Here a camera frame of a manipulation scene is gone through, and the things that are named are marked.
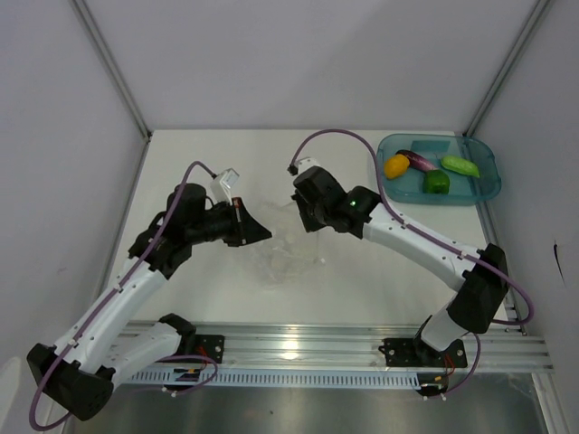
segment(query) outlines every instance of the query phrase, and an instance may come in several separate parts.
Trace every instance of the wall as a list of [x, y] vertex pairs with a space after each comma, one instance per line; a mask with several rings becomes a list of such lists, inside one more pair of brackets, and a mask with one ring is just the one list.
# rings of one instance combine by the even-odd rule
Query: wall
[[152, 129], [468, 124], [535, 0], [89, 0]]
[[492, 202], [498, 236], [511, 273], [536, 302], [530, 328], [546, 337], [572, 432], [579, 431], [577, 16], [579, 3], [555, 2], [478, 133], [503, 177]]
[[0, 3], [0, 56], [0, 394], [20, 383], [11, 434], [32, 432], [33, 379], [25, 362], [17, 377], [2, 366], [88, 306], [143, 143], [65, 0]]

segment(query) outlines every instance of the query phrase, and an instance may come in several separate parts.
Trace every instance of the blue plastic container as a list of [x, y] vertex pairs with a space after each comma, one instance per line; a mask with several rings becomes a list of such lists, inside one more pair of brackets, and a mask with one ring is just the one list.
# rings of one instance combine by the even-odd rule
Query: blue plastic container
[[[386, 179], [382, 171], [382, 184], [386, 194], [397, 202], [429, 205], [473, 205], [487, 201], [500, 192], [495, 156], [490, 148], [476, 138], [435, 136], [429, 134], [392, 134], [382, 140], [378, 147], [378, 162], [384, 168], [385, 161], [396, 151], [407, 149], [419, 154], [444, 170], [451, 179], [448, 194], [423, 193], [424, 173], [409, 168], [395, 179]], [[444, 156], [460, 156], [472, 161], [479, 168], [480, 178], [460, 175], [441, 166]]]

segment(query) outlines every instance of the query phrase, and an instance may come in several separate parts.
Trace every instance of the gray floor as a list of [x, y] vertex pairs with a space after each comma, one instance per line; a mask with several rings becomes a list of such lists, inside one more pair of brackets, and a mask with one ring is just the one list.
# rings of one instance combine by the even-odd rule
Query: gray floor
[[529, 375], [476, 375], [446, 402], [409, 391], [207, 387], [171, 399], [133, 390], [119, 389], [96, 418], [65, 432], [547, 433]]

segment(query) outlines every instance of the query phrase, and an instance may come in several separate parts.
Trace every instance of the green vegetable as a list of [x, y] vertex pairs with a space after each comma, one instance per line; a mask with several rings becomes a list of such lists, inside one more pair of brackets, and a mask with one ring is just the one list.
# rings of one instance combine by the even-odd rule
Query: green vegetable
[[425, 193], [448, 194], [451, 180], [442, 170], [430, 170], [424, 174], [422, 190]]
[[459, 156], [445, 156], [441, 160], [442, 167], [461, 175], [470, 175], [480, 178], [479, 168], [469, 160]]

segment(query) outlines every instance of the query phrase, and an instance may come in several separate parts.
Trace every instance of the purple eggplant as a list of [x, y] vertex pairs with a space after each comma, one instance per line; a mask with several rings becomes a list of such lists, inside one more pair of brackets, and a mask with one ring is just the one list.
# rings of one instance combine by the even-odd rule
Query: purple eggplant
[[396, 154], [400, 154], [401, 156], [405, 156], [410, 160], [410, 167], [412, 169], [420, 170], [421, 172], [430, 172], [431, 170], [438, 170], [434, 164], [428, 161], [423, 156], [419, 156], [413, 151], [407, 151], [406, 149], [401, 149]]

